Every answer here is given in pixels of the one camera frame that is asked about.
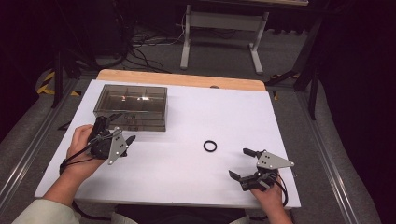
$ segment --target floor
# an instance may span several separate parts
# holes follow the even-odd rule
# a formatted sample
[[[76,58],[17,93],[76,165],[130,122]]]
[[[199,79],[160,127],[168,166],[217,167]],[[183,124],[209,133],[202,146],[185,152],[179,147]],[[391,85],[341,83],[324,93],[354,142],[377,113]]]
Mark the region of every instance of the floor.
[[[142,34],[150,32],[140,30]],[[269,80],[271,75],[289,71],[298,56],[307,34],[295,33],[274,35],[266,31],[259,47],[264,74],[256,75],[248,51],[248,42],[253,38],[250,32],[221,33],[196,30],[191,38],[189,68],[179,68],[182,42],[172,45],[142,46],[147,59],[161,63],[165,70],[175,74],[213,77],[237,77]],[[129,55],[134,63],[142,60]],[[124,61],[114,69],[142,70],[142,66]],[[44,78],[48,71],[43,71]],[[1,170],[0,185],[12,189],[7,199],[2,200],[0,223],[11,223],[18,214],[34,199],[35,188],[40,182],[64,131],[58,128],[74,116],[91,79],[97,73],[83,71],[79,80],[65,79],[67,89],[81,91],[81,96],[67,96],[61,105],[51,109],[53,96],[40,94],[40,99],[26,112],[18,124],[0,144]],[[288,79],[267,90],[277,95],[272,97],[276,119],[289,159],[295,162],[293,172],[299,191],[301,208],[291,210],[295,223],[380,223],[378,214],[367,190],[361,183],[339,139],[327,107],[324,90],[319,87],[316,107],[317,120],[307,115],[307,95],[309,91],[294,92],[291,87],[294,79]],[[42,130],[48,123],[48,129]],[[26,162],[21,172],[21,181],[10,183],[9,177],[14,167],[29,148],[36,152],[29,155],[33,160]],[[80,207],[92,215],[109,215],[114,204],[80,203]],[[260,211],[247,211],[257,214]],[[81,223],[100,223],[83,218]]]

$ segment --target dark background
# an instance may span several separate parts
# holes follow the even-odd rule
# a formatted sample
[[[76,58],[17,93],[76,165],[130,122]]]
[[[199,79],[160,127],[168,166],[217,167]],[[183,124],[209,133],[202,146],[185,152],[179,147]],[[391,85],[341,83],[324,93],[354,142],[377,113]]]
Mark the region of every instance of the dark background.
[[[0,141],[38,98],[36,81],[44,70],[52,67],[57,49],[68,46],[93,60],[97,55],[114,55],[120,50],[118,22],[97,26],[110,31],[109,35],[101,35],[110,44],[100,49],[103,39],[89,35],[99,31],[87,29],[86,24],[95,20],[83,18],[80,12],[85,10],[81,5],[70,2],[62,16],[54,0],[3,1],[0,7],[0,103],[3,106]],[[98,10],[107,9],[108,1],[99,2],[101,4],[92,3],[91,10],[95,6]],[[184,7],[159,1],[148,10],[146,4],[150,1],[133,1],[127,5],[134,13],[131,18],[140,16],[140,22],[169,34],[177,32],[174,24],[180,23]],[[394,220],[396,200],[395,9],[392,1],[357,1],[343,20],[340,41],[327,52],[320,67],[320,80],[335,126],[383,223]],[[107,20],[113,20],[114,13],[108,12]],[[302,32],[309,30],[312,23],[312,16],[274,12],[266,29]],[[321,32],[326,34],[334,25],[331,20],[325,21]]]

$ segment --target black rubber ring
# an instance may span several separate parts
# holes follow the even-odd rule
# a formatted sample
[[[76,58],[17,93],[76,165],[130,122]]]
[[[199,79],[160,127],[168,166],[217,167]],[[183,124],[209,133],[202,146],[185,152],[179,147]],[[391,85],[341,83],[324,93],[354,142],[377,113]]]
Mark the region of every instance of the black rubber ring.
[[[207,143],[211,143],[211,144],[215,145],[215,148],[213,148],[213,149],[207,149],[207,148],[206,148],[206,144],[207,144]],[[204,142],[204,150],[205,150],[205,151],[214,152],[214,151],[216,151],[216,149],[218,149],[218,144],[216,144],[214,141],[212,141],[212,140],[207,140],[207,141]]]

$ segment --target white paper sheet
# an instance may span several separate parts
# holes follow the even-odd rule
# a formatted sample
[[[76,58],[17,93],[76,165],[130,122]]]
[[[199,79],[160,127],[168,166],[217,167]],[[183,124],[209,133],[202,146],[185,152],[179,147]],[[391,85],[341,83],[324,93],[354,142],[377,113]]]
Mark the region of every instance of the white paper sheet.
[[[287,158],[268,92],[150,85],[93,80],[59,145],[36,197],[42,197],[59,176],[72,134],[80,125],[94,124],[93,109],[104,84],[168,88],[166,132],[126,132],[136,135],[128,156],[102,165],[76,195],[78,200],[103,203],[145,203],[217,207],[260,207],[248,191],[229,177],[232,170],[252,175],[257,159],[243,154],[247,147]],[[218,148],[206,152],[204,141]],[[300,207],[290,168],[280,169],[289,192],[287,207]]]

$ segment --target person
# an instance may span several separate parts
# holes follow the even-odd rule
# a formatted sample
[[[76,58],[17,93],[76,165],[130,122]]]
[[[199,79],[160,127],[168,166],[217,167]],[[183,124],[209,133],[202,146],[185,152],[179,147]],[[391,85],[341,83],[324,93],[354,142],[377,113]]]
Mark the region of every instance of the person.
[[[83,125],[75,129],[66,158],[70,158],[87,146],[92,127],[92,125]],[[80,215],[72,209],[76,192],[84,180],[89,178],[105,162],[104,160],[90,159],[90,155],[82,153],[71,160],[70,162],[87,161],[67,166],[43,198],[33,201],[13,223],[79,223]],[[266,191],[253,189],[251,193],[260,202],[262,210],[267,214],[271,224],[291,223],[282,205],[282,191],[279,186],[273,185]],[[137,222],[113,213],[112,223],[136,224]]]

